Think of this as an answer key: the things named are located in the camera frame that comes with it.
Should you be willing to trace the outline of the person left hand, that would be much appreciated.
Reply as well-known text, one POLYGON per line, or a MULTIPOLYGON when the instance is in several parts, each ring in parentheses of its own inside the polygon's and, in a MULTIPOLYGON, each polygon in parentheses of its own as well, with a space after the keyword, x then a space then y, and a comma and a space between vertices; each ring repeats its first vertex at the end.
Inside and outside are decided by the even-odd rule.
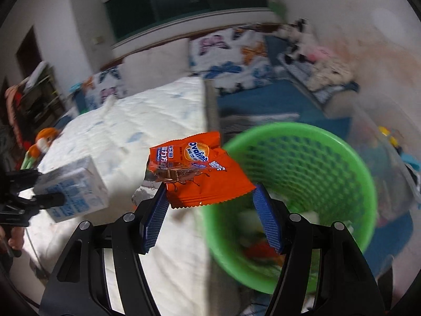
POLYGON ((1 239, 8 243, 8 246, 13 250, 21 250, 24 244, 24 228, 13 227, 10 232, 6 232, 4 227, 0 227, 1 239))

